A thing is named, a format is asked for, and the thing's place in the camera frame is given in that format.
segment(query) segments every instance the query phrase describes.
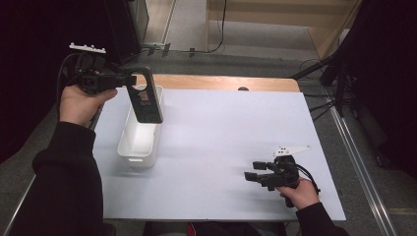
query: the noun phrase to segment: floor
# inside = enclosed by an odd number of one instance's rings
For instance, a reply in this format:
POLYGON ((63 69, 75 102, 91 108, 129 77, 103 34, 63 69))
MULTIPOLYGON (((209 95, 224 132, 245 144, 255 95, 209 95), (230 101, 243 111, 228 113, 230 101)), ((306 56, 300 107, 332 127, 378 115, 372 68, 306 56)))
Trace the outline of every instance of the floor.
MULTIPOLYGON (((178 51, 189 51, 190 48, 195 48, 197 51, 204 50, 205 4, 206 0, 148 0, 150 22, 145 44, 156 45, 161 48, 169 44, 170 50, 178 51)), ((209 48, 214 49, 221 41, 221 22, 210 22, 210 28, 209 48)), ((343 40, 346 34, 347 30, 341 36, 340 41, 343 40)), ((300 63, 300 69, 306 68, 319 59, 306 28, 242 23, 226 23, 224 25, 223 43, 213 54, 280 58, 282 60, 304 62, 300 63)), ((310 77, 316 79, 319 75, 320 72, 317 72, 310 75, 310 77)), ((306 90, 323 92, 323 88, 320 87, 317 80, 301 80, 299 85, 306 90)), ((314 105, 315 101, 308 100, 308 103, 309 105, 314 105)), ((51 129, 46 124, 53 122, 54 118, 54 114, 48 115, 36 129, 34 136, 51 134, 53 128, 51 129)), ((331 115, 326 119, 319 122, 334 122, 331 115)), ((375 160, 372 158, 373 154, 369 147, 369 142, 364 141, 366 137, 361 132, 360 125, 350 115, 345 117, 344 121, 352 128, 350 135, 356 141, 357 149, 360 150, 369 173, 373 179, 378 180, 375 182, 376 188, 382 199, 384 199, 384 203, 387 206, 387 214, 398 232, 398 234, 355 233, 352 235, 415 235, 415 232, 417 232, 417 206, 415 201, 415 197, 417 197, 417 181, 409 178, 400 170, 386 171, 376 165, 375 160)), ((325 149, 327 155, 338 155, 333 150, 334 146, 341 145, 344 148, 342 140, 338 143, 332 143, 332 137, 326 137, 328 134, 324 130, 318 130, 318 133, 329 140, 325 149)), ((333 135, 339 136, 336 128, 334 128, 333 135)), ((32 173, 27 171, 30 169, 31 157, 29 155, 34 151, 45 148, 48 144, 47 138, 40 140, 32 139, 29 142, 34 143, 34 146, 22 148, 17 154, 20 158, 10 159, 6 164, 0 165, 0 186, 2 186, 0 233, 6 230, 8 220, 11 217, 10 212, 14 211, 19 202, 18 199, 30 183, 32 173), (5 178, 12 175, 17 177, 13 179, 5 178)), ((343 193, 340 196, 341 199, 346 206, 349 206, 345 208, 348 219, 352 222, 359 222, 360 220, 358 219, 363 217, 363 214, 370 214, 369 217, 374 218, 370 209, 364 211, 355 207, 355 205, 366 206, 367 200, 365 197, 355 199, 354 195, 349 193, 349 185, 360 186, 360 184, 358 183, 358 176, 353 176, 351 173, 346 172, 346 169, 352 168, 349 167, 352 162, 350 160, 345 161, 347 162, 343 162, 342 165, 346 165, 346 168, 337 169, 334 172, 333 179, 338 185, 336 186, 337 189, 340 190, 340 193, 343 193)), ((333 160, 329 161, 329 166, 331 165, 333 165, 333 160)), ((119 220, 109 221, 125 232, 125 234, 121 232, 121 235, 140 235, 138 232, 143 230, 142 223, 130 223, 129 221, 119 220)), ((367 224, 372 224, 373 226, 371 227, 376 228, 376 231, 372 232, 379 231, 375 220, 373 222, 362 221, 358 223, 357 227, 366 227, 367 224)), ((297 225, 290 224, 288 230, 289 235, 296 235, 297 225)))

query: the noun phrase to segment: gray floor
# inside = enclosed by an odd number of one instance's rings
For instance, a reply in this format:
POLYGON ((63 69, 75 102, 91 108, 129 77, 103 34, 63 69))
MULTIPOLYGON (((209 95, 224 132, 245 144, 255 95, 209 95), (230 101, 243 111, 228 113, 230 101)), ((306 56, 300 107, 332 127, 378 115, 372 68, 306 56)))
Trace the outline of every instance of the gray floor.
MULTIPOLYGON (((177 0, 166 43, 173 50, 204 49, 204 0, 177 0)), ((211 23, 210 48, 217 46, 217 22, 211 23)), ((160 52, 143 55, 137 61, 151 66, 155 73, 200 74, 251 77, 287 77, 295 74, 317 59, 313 43, 304 28, 268 26, 258 24, 230 24, 224 28, 223 46, 211 55, 160 52)), ((318 83, 321 72, 310 79, 299 81, 304 93, 323 94, 318 83)), ((306 97, 309 107, 324 104, 323 97, 306 97)), ((312 112, 316 117, 320 111, 312 112)), ((344 121, 360 152, 376 190, 387 208, 397 235, 416 235, 417 232, 417 180, 401 170, 385 170, 378 166, 374 151, 361 125, 345 107, 344 121)), ((52 109, 39 124, 27 144, 13 157, 0 165, 0 233, 6 227, 20 197, 33 176, 30 162, 33 156, 48 145, 54 129, 55 111, 52 109)), ((373 210, 360 184, 358 175, 330 112, 315 122, 328 166, 346 214, 346 221, 337 222, 351 235, 384 235, 375 220, 373 210)), ((116 225, 118 235, 141 235, 144 223, 134 220, 108 219, 116 225)), ((296 235, 298 224, 287 225, 288 235, 296 235)))

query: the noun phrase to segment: person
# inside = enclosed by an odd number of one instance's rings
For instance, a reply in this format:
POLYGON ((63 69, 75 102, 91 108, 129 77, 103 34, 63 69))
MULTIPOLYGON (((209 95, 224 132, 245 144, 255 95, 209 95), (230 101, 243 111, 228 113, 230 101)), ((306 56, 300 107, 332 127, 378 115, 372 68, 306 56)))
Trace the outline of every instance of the person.
MULTIPOLYGON (((108 229, 103 223, 101 179, 92 156, 95 132, 88 126, 104 102, 116 94, 116 89, 88 95, 77 86, 65 87, 59 122, 49 146, 32 162, 36 177, 10 236, 101 236, 108 229)), ((297 189, 276 189, 298 208, 304 236, 348 235, 332 223, 309 180, 300 178, 297 189)))
POLYGON ((300 177, 296 189, 278 187, 280 195, 288 197, 298 209, 296 215, 303 236, 328 235, 347 236, 346 230, 333 224, 310 180, 300 177))

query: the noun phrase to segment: black sleeve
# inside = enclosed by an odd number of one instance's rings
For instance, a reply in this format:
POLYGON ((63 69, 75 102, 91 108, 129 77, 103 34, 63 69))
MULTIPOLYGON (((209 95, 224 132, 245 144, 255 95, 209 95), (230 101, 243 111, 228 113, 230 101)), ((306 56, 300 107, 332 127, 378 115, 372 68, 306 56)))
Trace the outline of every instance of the black sleeve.
POLYGON ((333 224, 322 203, 296 212, 303 236, 348 236, 343 228, 333 224))
POLYGON ((36 177, 10 235, 101 235, 101 179, 92 157, 95 133, 60 122, 33 160, 36 177))

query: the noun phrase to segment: cable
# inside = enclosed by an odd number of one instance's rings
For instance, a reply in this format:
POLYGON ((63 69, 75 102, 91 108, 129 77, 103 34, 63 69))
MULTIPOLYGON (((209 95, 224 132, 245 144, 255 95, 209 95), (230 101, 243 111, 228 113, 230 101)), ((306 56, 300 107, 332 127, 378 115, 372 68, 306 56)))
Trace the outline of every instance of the cable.
MULTIPOLYGON (((61 76, 64 75, 63 74, 63 70, 64 67, 66 66, 67 62, 71 59, 73 59, 72 57, 74 56, 80 56, 81 53, 72 53, 70 55, 68 55, 63 61, 62 64, 59 68, 58 71, 58 78, 57 78, 57 82, 56 82, 56 108, 57 108, 57 114, 58 114, 58 120, 59 120, 59 107, 60 107, 60 101, 61 101, 61 76)), ((67 79, 71 76, 72 72, 70 71, 70 69, 67 70, 67 79)), ((68 85, 69 82, 71 82, 74 78, 71 78, 71 80, 69 80, 66 83, 66 86, 68 85)))
POLYGON ((315 111, 315 110, 317 110, 319 108, 322 108, 322 107, 325 107, 325 106, 328 106, 328 105, 334 105, 334 103, 335 103, 335 100, 331 100, 331 101, 326 102, 323 105, 319 105, 319 106, 312 107, 312 108, 309 109, 309 111, 312 112, 312 111, 315 111))
POLYGON ((221 46, 221 44, 223 44, 223 40, 224 40, 224 20, 226 18, 226 8, 227 8, 227 0, 224 0, 223 19, 221 21, 221 41, 218 44, 218 46, 215 48, 215 50, 209 50, 208 53, 215 52, 221 46))
MULTIPOLYGON (((217 8, 217 3, 218 3, 218 0, 215 0, 215 9, 218 9, 217 8)), ((216 18, 216 22, 217 22, 218 32, 221 33, 220 24, 218 23, 218 10, 215 11, 215 18, 216 18)))
POLYGON ((320 113, 316 118, 313 118, 313 122, 317 121, 320 117, 322 117, 324 114, 326 114, 326 112, 328 112, 334 105, 329 106, 328 108, 326 108, 326 110, 322 113, 320 113))
POLYGON ((307 93, 303 93, 304 96, 312 96, 312 97, 329 97, 329 96, 334 96, 333 94, 329 94, 329 95, 316 95, 316 94, 307 94, 307 93))
POLYGON ((299 164, 295 164, 296 166, 297 166, 297 169, 300 171, 300 172, 302 172, 305 176, 307 176, 311 181, 312 181, 312 184, 313 184, 313 186, 314 186, 314 189, 316 190, 316 193, 317 194, 319 194, 319 192, 320 192, 320 189, 319 189, 319 187, 317 186, 317 184, 316 184, 316 181, 314 180, 314 178, 313 178, 313 175, 312 174, 310 174, 310 172, 306 169, 306 168, 304 168, 303 166, 301 166, 301 165, 299 165, 299 164))
POLYGON ((311 62, 311 61, 319 61, 319 64, 320 65, 322 65, 320 62, 321 62, 321 60, 320 59, 310 59, 310 60, 306 60, 306 61, 304 61, 304 62, 302 62, 301 64, 300 64, 300 66, 298 67, 298 69, 300 70, 300 72, 302 72, 303 70, 301 69, 302 67, 303 67, 303 65, 305 64, 305 63, 307 63, 307 62, 311 62))

